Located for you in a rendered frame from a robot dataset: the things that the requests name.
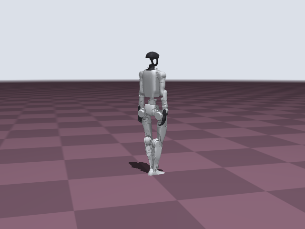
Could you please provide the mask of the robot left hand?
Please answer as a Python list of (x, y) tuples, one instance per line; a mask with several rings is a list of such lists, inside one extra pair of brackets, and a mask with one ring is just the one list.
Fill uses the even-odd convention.
[[(140, 110), (140, 109), (141, 109), (141, 107), (140, 107), (140, 106), (138, 106), (138, 110)], [(143, 118), (141, 118), (141, 117), (139, 117), (139, 116), (138, 116), (138, 121), (139, 121), (139, 122), (141, 122), (141, 123), (142, 123), (142, 119), (143, 119)]]

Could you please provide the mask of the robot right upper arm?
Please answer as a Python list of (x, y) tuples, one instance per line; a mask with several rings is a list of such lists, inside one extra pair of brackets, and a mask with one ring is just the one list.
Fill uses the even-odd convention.
[(166, 74), (165, 72), (160, 72), (160, 71), (157, 71), (157, 78), (159, 79), (159, 95), (160, 96), (163, 96), (163, 92), (165, 90), (165, 78), (166, 78)]

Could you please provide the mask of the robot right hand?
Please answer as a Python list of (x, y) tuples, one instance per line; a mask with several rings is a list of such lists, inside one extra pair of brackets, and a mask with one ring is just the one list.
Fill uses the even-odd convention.
[(164, 123), (165, 123), (165, 121), (166, 121), (166, 115), (168, 115), (167, 113), (166, 113), (166, 110), (164, 109), (163, 110), (163, 118), (162, 118), (162, 122), (161, 122), (161, 124), (159, 124), (159, 126), (161, 126), (161, 125), (163, 125)]

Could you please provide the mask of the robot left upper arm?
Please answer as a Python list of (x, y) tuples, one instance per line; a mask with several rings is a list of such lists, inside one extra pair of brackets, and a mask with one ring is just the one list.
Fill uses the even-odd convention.
[(143, 71), (140, 71), (140, 72), (139, 72), (139, 77), (140, 77), (140, 83), (139, 83), (139, 85), (140, 85), (140, 90), (139, 90), (139, 92), (140, 92), (141, 94), (144, 94), (144, 91), (143, 91), (143, 84), (142, 84), (142, 73), (143, 73)]

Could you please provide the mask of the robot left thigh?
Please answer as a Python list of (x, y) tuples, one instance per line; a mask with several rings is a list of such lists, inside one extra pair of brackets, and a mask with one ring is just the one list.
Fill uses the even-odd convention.
[(152, 140), (153, 140), (151, 116), (145, 115), (144, 108), (142, 108), (138, 111), (138, 116), (143, 118), (142, 119), (142, 125), (143, 125), (145, 136), (146, 136), (145, 142), (146, 142), (147, 145), (150, 145), (150, 144), (152, 144)]

